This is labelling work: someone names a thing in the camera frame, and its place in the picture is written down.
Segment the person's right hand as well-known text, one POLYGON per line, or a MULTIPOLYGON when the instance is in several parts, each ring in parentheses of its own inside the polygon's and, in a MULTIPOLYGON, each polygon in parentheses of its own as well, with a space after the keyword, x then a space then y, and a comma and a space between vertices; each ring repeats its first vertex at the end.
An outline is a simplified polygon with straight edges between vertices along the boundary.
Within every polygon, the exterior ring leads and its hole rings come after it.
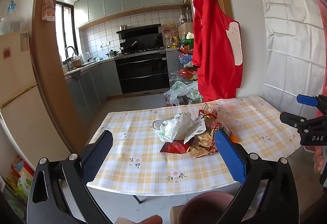
POLYGON ((314 162, 314 172, 316 174, 320 173, 324 167, 324 157, 323 157, 323 148, 322 146, 315 147, 315 153, 313 156, 314 162))

